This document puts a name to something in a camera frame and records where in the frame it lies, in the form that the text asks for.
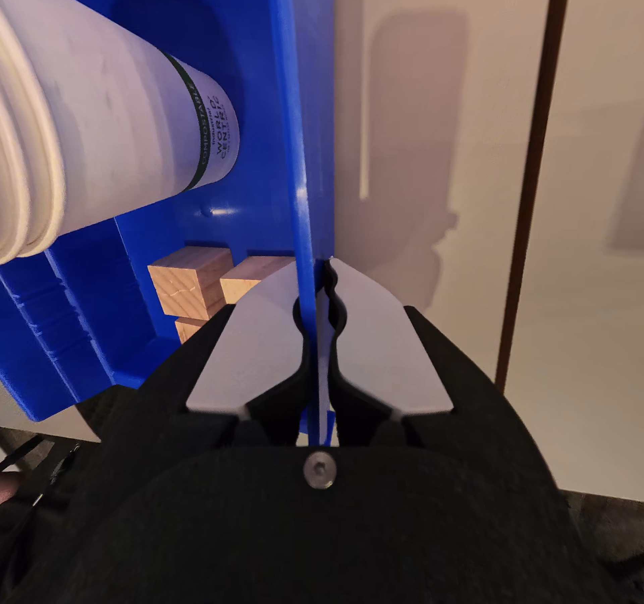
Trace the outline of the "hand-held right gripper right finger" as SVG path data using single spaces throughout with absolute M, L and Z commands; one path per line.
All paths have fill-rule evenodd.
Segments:
M 333 329 L 328 387 L 339 415 L 447 414 L 453 402 L 402 303 L 338 258 L 325 263 Z

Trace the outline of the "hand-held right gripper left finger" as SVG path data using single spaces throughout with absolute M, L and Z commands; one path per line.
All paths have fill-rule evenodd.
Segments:
M 235 303 L 187 399 L 188 411 L 249 420 L 251 401 L 299 370 L 304 345 L 293 317 L 298 298 L 293 262 Z

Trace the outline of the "wooden cube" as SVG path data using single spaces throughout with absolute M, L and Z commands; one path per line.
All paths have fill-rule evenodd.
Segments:
M 174 324 L 181 344 L 186 343 L 195 335 L 209 320 L 177 317 Z
M 166 315 L 207 321 L 226 305 L 220 279 L 233 264 L 228 248 L 185 246 L 148 271 Z
M 250 289 L 278 270 L 293 263 L 292 256 L 249 256 L 220 278 L 226 304 L 239 301 Z

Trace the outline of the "blue plastic bin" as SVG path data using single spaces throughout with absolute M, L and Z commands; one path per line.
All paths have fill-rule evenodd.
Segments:
M 334 0 L 76 0 L 215 80 L 237 116 L 220 181 L 1 264 L 1 383 L 33 422 L 138 388 L 179 347 L 148 265 L 185 246 L 294 256 L 303 324 L 332 254 Z

